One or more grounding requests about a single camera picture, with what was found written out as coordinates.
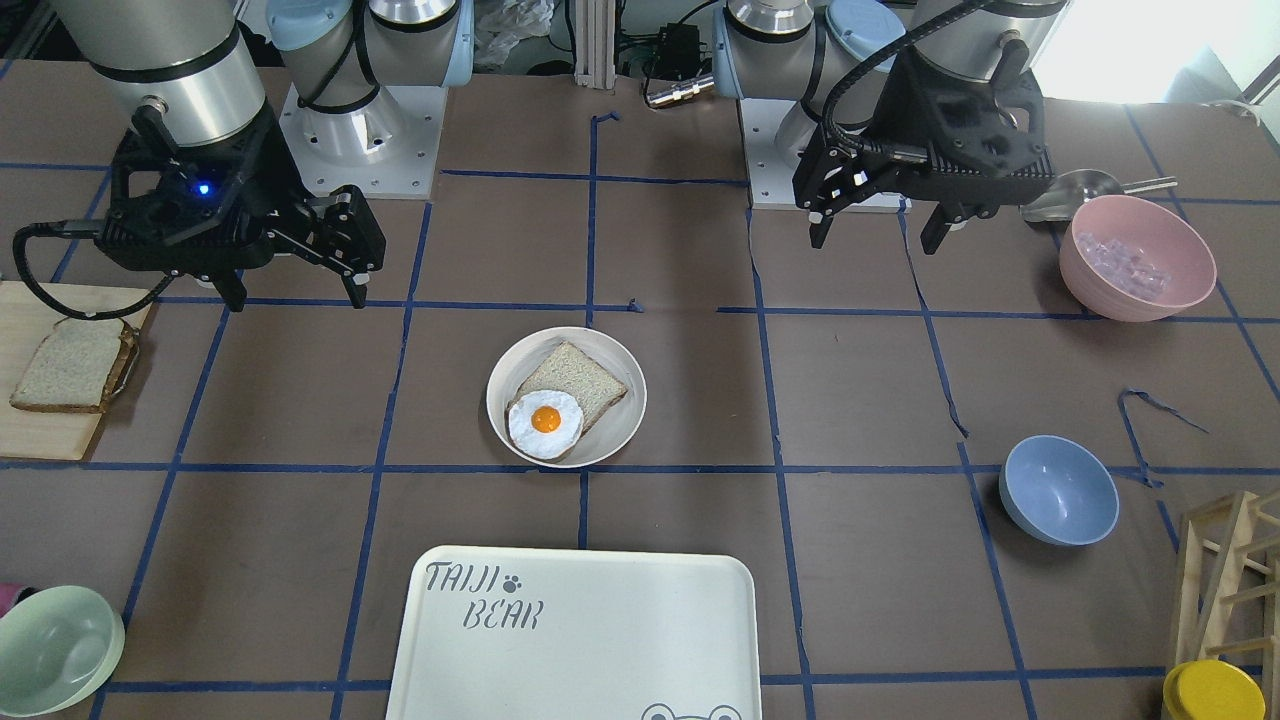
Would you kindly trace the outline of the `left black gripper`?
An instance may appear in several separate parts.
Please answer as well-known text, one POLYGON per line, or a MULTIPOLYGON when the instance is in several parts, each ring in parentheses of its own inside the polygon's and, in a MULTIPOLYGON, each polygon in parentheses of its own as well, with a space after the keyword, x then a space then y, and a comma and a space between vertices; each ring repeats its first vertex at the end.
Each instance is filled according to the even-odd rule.
POLYGON ((1023 205, 1056 178, 1044 138, 1044 104, 1021 40, 996 46, 995 73, 965 79, 918 47, 893 60, 869 124, 852 147, 815 129, 794 173, 808 210, 810 247, 823 249, 838 210, 874 193, 938 202, 920 232, 934 255, 965 213, 988 217, 1023 205))

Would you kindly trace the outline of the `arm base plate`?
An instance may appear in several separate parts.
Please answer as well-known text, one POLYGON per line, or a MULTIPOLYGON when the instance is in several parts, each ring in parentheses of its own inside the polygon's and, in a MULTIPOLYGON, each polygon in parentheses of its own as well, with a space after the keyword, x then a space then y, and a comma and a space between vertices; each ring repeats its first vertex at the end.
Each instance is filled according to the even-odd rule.
POLYGON ((289 87, 280 127, 306 188, 358 186, 367 199, 429 200, 448 90, 390 86, 347 114, 302 109, 289 87))
POLYGON ((742 99, 739 117, 751 208, 795 210, 792 179, 815 122, 780 99, 742 99))

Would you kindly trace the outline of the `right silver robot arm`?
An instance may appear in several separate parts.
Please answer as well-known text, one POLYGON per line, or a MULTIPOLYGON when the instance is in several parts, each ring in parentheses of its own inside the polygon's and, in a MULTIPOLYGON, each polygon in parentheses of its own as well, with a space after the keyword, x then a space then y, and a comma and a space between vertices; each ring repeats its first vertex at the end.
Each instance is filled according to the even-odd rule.
POLYGON ((474 70, 471 1, 270 1, 291 73, 275 110, 224 1, 56 1, 129 117, 99 222, 33 225, 86 238, 165 290, 184 275, 244 306, 243 272, 296 256, 364 307, 387 237, 370 199, 431 191, 442 105, 474 70))

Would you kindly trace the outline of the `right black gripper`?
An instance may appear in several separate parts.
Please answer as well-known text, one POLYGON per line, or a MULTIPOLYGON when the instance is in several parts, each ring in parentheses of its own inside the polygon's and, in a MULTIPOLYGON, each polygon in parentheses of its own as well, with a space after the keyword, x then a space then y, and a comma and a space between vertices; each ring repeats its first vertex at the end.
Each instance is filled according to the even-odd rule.
POLYGON ((96 246, 132 272, 214 281, 232 313, 248 299, 242 270, 296 255, 340 277, 349 304, 369 301, 387 240, 361 188, 305 187, 270 106, 227 138, 180 146, 146 102, 111 161, 110 204, 96 246))

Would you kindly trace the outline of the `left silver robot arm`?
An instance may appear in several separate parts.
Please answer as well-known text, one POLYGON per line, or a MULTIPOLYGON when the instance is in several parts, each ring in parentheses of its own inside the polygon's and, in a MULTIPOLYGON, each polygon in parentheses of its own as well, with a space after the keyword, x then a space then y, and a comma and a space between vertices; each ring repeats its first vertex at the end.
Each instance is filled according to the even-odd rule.
POLYGON ((1033 65, 1065 1, 726 1, 712 77, 737 100, 796 102, 791 176, 820 249, 835 217, 882 193, 933 204, 933 254, 972 219, 1038 199, 1056 177, 1033 65))

